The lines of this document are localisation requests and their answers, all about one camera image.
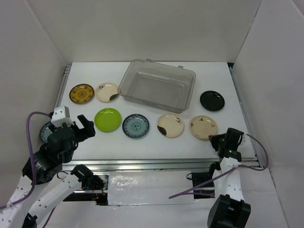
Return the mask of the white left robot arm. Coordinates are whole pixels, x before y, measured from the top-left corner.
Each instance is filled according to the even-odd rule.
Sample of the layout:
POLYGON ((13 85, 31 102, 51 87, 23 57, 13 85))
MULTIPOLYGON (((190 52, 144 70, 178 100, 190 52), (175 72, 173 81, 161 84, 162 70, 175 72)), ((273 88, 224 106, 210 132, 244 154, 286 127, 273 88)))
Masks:
POLYGON ((22 169, 19 183, 10 200, 0 208, 2 228, 35 228, 45 216, 51 216, 55 207, 75 190, 88 190, 93 187, 102 190, 104 187, 104 182, 99 176, 80 164, 75 166, 55 188, 43 197, 40 196, 54 176, 62 171, 62 164, 71 160, 79 143, 95 136, 94 123, 83 115, 78 116, 83 125, 83 128, 79 128, 67 117, 59 118, 59 125, 55 126, 56 114, 48 114, 52 120, 52 134, 38 152, 33 152, 29 131, 33 113, 27 117, 29 160, 22 169))

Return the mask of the cream plate with floral marks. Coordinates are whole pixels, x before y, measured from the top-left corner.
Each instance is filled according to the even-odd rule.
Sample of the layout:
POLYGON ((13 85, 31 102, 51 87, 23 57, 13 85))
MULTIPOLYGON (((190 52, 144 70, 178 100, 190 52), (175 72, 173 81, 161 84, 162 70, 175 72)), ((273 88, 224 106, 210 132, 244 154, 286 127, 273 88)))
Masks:
POLYGON ((208 140, 210 136, 217 134, 218 126, 212 118, 198 115, 191 119, 190 131, 198 139, 208 140))

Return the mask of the small blue floral plate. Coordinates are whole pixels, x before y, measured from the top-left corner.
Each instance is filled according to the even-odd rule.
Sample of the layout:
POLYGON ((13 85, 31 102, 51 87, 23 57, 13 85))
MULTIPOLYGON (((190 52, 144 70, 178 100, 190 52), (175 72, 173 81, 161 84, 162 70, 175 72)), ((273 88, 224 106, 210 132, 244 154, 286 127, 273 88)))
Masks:
POLYGON ((132 139, 143 138, 148 133, 149 128, 148 119, 141 114, 131 114, 122 123, 124 134, 132 139))

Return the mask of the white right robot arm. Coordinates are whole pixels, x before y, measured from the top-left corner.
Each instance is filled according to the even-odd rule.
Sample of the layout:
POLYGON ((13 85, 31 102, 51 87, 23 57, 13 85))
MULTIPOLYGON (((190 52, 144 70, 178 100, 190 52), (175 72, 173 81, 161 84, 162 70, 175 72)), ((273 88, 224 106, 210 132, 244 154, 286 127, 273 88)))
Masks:
POLYGON ((239 172, 242 157, 238 147, 243 134, 228 128, 225 134, 209 137, 219 157, 207 174, 208 183, 215 187, 216 198, 208 215, 209 228, 244 228, 249 219, 251 206, 245 202, 239 172))

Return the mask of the cream plate with black brushstroke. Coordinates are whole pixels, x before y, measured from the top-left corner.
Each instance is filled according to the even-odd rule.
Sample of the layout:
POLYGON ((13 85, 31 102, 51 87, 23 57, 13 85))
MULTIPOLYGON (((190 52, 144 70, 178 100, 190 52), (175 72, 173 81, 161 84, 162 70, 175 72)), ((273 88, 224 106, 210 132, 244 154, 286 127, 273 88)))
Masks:
POLYGON ((183 118, 178 114, 163 114, 157 121, 157 129, 167 138, 176 138, 184 130, 185 123, 183 118))

